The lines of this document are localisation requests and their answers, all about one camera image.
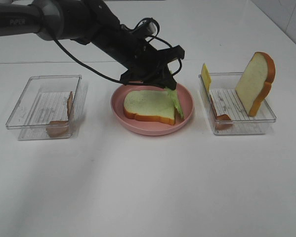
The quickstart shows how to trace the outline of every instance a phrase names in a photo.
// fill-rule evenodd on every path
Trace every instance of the clear plastic container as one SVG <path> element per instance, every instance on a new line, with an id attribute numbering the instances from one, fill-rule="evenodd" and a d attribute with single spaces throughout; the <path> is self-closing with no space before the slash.
<path id="1" fill-rule="evenodd" d="M 80 75 L 31 77 L 6 128 L 18 140 L 71 137 L 78 128 L 87 93 L 87 83 L 81 79 Z"/>
<path id="2" fill-rule="evenodd" d="M 199 75 L 202 83 L 201 98 L 215 135 L 265 134 L 276 121 L 273 111 L 265 100 L 255 117 L 247 115 L 235 92 L 241 75 L 242 73 L 211 73 L 210 94 L 207 93 L 203 79 Z M 229 115 L 231 120 L 217 119 L 218 115 L 223 114 Z"/>

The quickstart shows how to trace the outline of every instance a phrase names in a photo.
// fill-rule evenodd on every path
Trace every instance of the green lettuce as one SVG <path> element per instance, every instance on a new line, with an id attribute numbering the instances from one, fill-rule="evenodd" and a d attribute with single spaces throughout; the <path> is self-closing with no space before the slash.
<path id="1" fill-rule="evenodd" d="M 183 113 L 183 110 L 182 110 L 182 107 L 181 107 L 181 104 L 178 100 L 178 96 L 177 96 L 177 90 L 171 90 L 170 88 L 165 88 L 165 90 L 168 92 L 168 96 L 171 98 L 171 100 L 173 101 L 174 103 L 174 106 L 177 110 L 177 112 L 179 113 L 181 119 L 184 119 L 184 113 Z"/>

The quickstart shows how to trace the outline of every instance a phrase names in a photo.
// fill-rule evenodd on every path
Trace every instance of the toast slice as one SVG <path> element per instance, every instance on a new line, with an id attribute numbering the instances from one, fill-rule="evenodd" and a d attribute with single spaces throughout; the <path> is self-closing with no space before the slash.
<path id="1" fill-rule="evenodd" d="M 138 121 L 175 124 L 175 107 L 166 91 L 140 90 L 127 94 L 124 115 Z"/>
<path id="2" fill-rule="evenodd" d="M 61 120 L 53 120 L 50 121 L 49 125 L 67 125 L 67 126 L 59 126 L 59 127 L 47 127 L 46 131 L 49 137 L 55 138 L 59 137 L 61 135 L 64 135 L 68 130 L 69 130 L 69 118 L 71 115 L 71 112 L 73 113 L 72 110 L 73 106 L 73 92 L 70 92 L 69 98 L 67 100 L 67 116 L 68 120 L 66 121 L 61 121 Z"/>
<path id="3" fill-rule="evenodd" d="M 248 116 L 257 114 L 262 101 L 271 90 L 274 78 L 273 59 L 264 52 L 256 52 L 235 88 Z"/>

